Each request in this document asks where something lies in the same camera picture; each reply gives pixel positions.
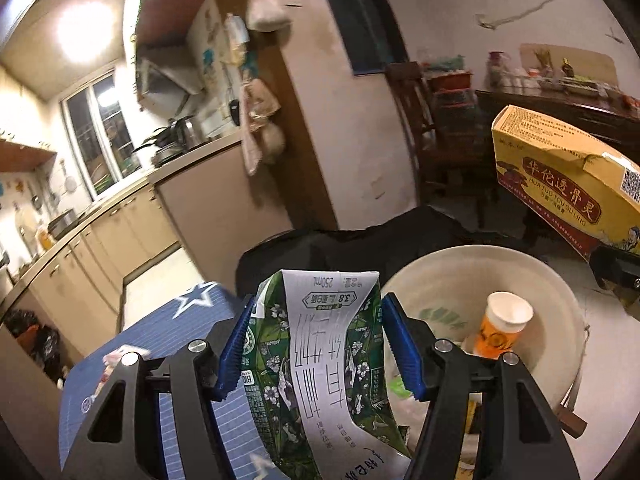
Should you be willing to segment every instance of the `crumpled carton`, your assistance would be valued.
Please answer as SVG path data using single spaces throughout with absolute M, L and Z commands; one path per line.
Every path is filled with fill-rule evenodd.
M 281 270 L 260 285 L 242 356 L 254 421 L 293 479 L 402 478 L 386 396 L 377 272 Z

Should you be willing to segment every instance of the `white star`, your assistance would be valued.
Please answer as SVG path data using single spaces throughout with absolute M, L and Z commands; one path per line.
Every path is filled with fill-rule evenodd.
M 192 305 L 213 306 L 209 291 L 217 284 L 217 282 L 198 283 L 197 285 L 192 286 L 183 295 L 175 298 L 176 300 L 180 301 L 180 305 L 178 305 L 178 310 L 175 311 L 172 319 L 180 316 L 180 314 L 182 314 Z

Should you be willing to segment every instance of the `wooden shelf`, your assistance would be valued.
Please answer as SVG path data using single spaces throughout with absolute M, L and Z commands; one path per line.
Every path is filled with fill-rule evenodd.
M 0 139 L 0 173 L 33 171 L 56 152 Z

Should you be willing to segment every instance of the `kettle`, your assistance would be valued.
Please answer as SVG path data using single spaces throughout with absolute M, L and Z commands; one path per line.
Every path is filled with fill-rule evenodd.
M 181 144 L 185 151 L 197 148 L 209 139 L 202 132 L 202 128 L 194 116 L 186 116 L 175 121 L 171 125 L 174 132 L 172 137 Z

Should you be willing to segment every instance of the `cardboard box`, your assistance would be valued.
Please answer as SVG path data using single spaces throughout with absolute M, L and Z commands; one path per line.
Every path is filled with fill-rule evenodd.
M 590 134 L 507 106 L 492 124 L 500 184 L 587 261 L 600 244 L 640 254 L 640 167 Z

